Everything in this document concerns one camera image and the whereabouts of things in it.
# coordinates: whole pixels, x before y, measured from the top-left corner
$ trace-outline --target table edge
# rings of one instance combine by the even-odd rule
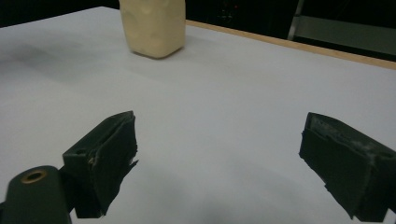
[[[212,25],[212,24],[207,24],[207,23],[203,23],[203,22],[198,22],[198,21],[186,20],[186,24],[190,25],[190,26],[195,26],[195,27],[199,27],[199,28],[205,28],[208,30],[217,31],[217,32],[223,32],[223,33],[230,34],[230,35],[239,35],[242,37],[259,40],[262,42],[275,44],[275,45],[283,46],[286,48],[300,49],[303,51],[308,51],[308,52],[312,52],[312,53],[316,53],[316,54],[321,54],[321,55],[331,56],[334,58],[349,60],[349,61],[352,61],[355,63],[366,63],[366,64],[370,64],[370,65],[374,65],[374,66],[379,66],[379,67],[396,70],[396,63],[391,62],[391,61],[381,60],[381,59],[377,59],[377,58],[371,58],[371,57],[362,56],[359,54],[347,53],[347,52],[343,52],[343,51],[335,50],[335,49],[325,49],[325,48],[321,48],[321,47],[317,47],[317,46],[302,44],[302,43],[293,42],[293,41],[285,40],[285,39],[279,39],[279,38],[275,38],[275,37],[271,37],[271,36],[257,35],[257,34],[245,32],[245,31],[238,31],[238,30],[225,28],[225,27]]]

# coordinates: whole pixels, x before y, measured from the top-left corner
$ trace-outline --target plastic container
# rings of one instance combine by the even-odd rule
[[[184,46],[184,0],[120,0],[120,13],[132,51],[163,58]]]

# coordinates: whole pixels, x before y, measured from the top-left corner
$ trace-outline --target white tabletop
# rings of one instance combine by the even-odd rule
[[[359,223],[298,152],[308,112],[396,149],[396,71],[187,27],[164,60],[127,48],[105,7],[0,30],[0,193],[63,166],[103,119],[136,115],[138,165],[101,219],[74,223]],[[389,211],[386,223],[394,223]]]

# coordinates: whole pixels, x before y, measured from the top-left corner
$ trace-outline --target screw hole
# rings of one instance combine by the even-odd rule
[[[84,154],[85,153],[85,149],[78,149],[77,151],[76,151],[76,154],[77,155],[81,155],[81,154]]]
[[[44,177],[46,177],[47,172],[45,170],[35,170],[30,172],[29,174],[25,175],[22,179],[21,182],[23,184],[32,184],[35,183]]]

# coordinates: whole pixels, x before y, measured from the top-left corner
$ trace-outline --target beige container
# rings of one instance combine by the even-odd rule
[[[163,58],[184,46],[184,0],[120,0],[120,13],[132,51]]]

